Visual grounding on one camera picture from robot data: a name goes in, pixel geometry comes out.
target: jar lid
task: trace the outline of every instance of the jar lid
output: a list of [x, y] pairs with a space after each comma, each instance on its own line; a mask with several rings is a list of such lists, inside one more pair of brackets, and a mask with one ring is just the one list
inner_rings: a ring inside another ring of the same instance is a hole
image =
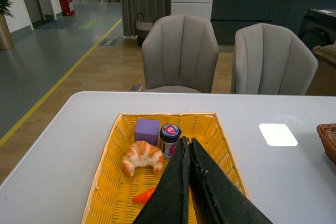
[[176, 142], [181, 135], [181, 130], [174, 124], [166, 124], [160, 130], [160, 138], [168, 143]]

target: green floor marking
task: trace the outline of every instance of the green floor marking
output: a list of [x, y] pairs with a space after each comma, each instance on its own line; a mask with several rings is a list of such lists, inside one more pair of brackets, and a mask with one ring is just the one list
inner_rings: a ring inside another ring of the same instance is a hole
[[78, 27], [78, 29], [91, 29], [96, 24], [98, 24], [98, 21], [89, 21], [89, 22], [86, 22], [84, 25], [81, 25], [80, 27]]

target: croissant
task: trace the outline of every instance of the croissant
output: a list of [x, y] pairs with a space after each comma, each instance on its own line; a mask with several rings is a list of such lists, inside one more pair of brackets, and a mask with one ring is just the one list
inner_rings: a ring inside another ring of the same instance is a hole
[[157, 174], [163, 166], [163, 155], [159, 148], [147, 143], [137, 141], [128, 148], [121, 158], [121, 165], [124, 173], [132, 177], [136, 167], [151, 166]]

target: purple sponge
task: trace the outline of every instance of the purple sponge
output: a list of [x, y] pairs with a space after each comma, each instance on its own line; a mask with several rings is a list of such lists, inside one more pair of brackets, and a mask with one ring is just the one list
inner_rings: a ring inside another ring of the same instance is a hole
[[151, 145], [157, 146], [157, 139], [159, 138], [160, 121], [138, 119], [134, 131], [134, 141], [145, 140]]

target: wicker basket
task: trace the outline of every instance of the wicker basket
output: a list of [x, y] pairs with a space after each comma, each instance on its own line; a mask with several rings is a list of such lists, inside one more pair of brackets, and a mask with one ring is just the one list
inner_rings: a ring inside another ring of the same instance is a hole
[[336, 123], [320, 124], [317, 126], [317, 132], [321, 138], [326, 155], [336, 164]]
[[[137, 168], [133, 177], [122, 172], [121, 156], [134, 142], [139, 118], [158, 120], [161, 126], [175, 124], [182, 135], [195, 137], [239, 190], [248, 197], [241, 175], [216, 113], [202, 114], [120, 114], [109, 134], [88, 196], [82, 223], [132, 223], [142, 204], [132, 198], [156, 186], [168, 163], [154, 175], [150, 168]], [[189, 223], [197, 223], [189, 199]]]

